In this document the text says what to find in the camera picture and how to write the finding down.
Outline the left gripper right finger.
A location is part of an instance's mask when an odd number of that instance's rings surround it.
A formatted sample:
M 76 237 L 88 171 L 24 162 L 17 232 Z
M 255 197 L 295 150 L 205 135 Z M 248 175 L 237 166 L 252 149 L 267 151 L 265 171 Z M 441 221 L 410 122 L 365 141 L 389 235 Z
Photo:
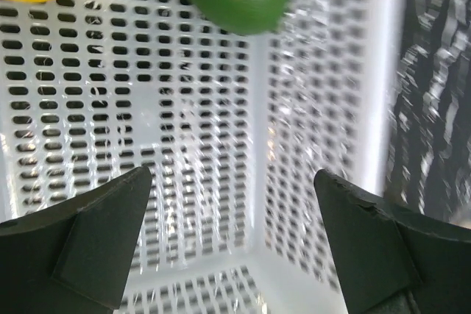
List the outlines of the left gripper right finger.
M 470 230 L 322 169 L 322 221 L 349 313 L 469 313 Z

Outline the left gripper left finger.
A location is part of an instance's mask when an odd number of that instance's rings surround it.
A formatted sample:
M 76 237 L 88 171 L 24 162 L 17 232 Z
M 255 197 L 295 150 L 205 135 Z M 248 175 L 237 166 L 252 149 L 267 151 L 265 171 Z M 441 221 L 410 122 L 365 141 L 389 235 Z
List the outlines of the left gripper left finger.
M 152 175 L 137 167 L 1 223 L 2 313 L 112 313 L 121 305 Z

